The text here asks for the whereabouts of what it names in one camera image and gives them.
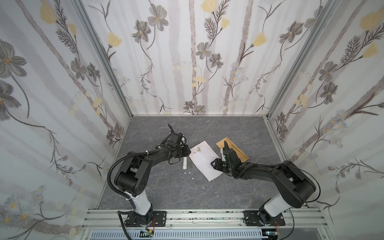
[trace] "kraft paper envelope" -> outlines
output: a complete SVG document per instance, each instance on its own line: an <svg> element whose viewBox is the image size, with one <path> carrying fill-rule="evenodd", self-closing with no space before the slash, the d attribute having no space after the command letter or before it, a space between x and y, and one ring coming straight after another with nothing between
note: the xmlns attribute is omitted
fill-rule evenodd
<svg viewBox="0 0 384 240"><path fill-rule="evenodd" d="M229 148L232 148L233 150L235 150L237 156L240 158L241 162L245 162L249 159L249 157L247 155L245 155L245 153L243 151L241 151L231 140L229 140L229 138L225 137L223 140L221 140L220 142L218 142L216 145L220 148L220 149L223 149L224 148L224 141L227 141L228 143L228 147Z"/></svg>

